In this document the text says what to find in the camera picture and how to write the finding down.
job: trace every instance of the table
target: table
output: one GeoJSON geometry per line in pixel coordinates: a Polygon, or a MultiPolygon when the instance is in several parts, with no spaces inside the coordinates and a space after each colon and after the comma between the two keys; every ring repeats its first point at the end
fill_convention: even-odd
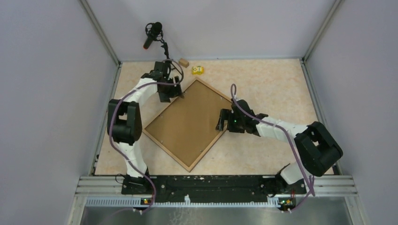
{"type": "MultiPolygon", "coordinates": [[[[153,66],[154,62],[123,63],[115,98],[127,94],[153,66]]],[[[265,113],[298,124],[317,120],[298,59],[190,61],[190,66],[184,69],[183,90],[197,76],[191,74],[192,66],[203,66],[205,72],[199,78],[227,96],[235,83],[237,97],[246,100],[256,114],[265,113]]],[[[153,95],[141,106],[143,127],[165,104],[159,102],[158,95],[153,95]]],[[[294,162],[287,143],[229,132],[223,134],[190,173],[145,134],[141,135],[141,150],[151,175],[275,174],[294,162]]],[[[126,170],[122,156],[110,146],[105,133],[95,174],[125,174],[126,170]]]]}

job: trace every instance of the wooden block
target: wooden block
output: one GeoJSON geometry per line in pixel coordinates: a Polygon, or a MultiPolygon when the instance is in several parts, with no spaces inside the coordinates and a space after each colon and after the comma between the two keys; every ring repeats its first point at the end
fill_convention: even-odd
{"type": "Polygon", "coordinates": [[[225,132],[215,129],[229,98],[200,79],[191,83],[143,130],[187,171],[191,171],[225,132]]]}
{"type": "Polygon", "coordinates": [[[180,58],[180,60],[178,61],[178,63],[179,63],[181,66],[185,67],[185,68],[187,68],[187,67],[189,66],[189,62],[188,62],[187,60],[183,59],[183,58],[180,58]]]}

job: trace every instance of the brown board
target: brown board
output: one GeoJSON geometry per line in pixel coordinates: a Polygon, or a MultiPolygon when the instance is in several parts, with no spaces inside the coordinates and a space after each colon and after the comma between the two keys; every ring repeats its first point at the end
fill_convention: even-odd
{"type": "Polygon", "coordinates": [[[215,129],[223,108],[228,97],[197,78],[143,132],[190,172],[225,132],[215,129]]]}

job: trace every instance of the white panel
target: white panel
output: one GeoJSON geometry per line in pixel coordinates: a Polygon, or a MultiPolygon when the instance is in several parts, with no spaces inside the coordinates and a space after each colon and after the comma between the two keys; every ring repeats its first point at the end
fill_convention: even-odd
{"type": "Polygon", "coordinates": [[[120,60],[163,59],[147,23],[163,24],[178,59],[302,57],[333,0],[89,0],[120,60]]]}
{"type": "Polygon", "coordinates": [[[77,0],[0,7],[0,224],[65,224],[115,64],[77,0]]]}
{"type": "Polygon", "coordinates": [[[372,224],[396,224],[398,1],[345,1],[309,69],[372,224]]]}

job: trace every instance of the yellow toy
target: yellow toy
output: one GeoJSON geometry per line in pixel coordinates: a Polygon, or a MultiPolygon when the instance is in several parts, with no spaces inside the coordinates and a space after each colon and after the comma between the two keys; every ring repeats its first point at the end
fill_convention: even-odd
{"type": "Polygon", "coordinates": [[[201,75],[205,72],[205,69],[201,66],[197,66],[197,67],[192,67],[192,74],[195,75],[201,75]]]}

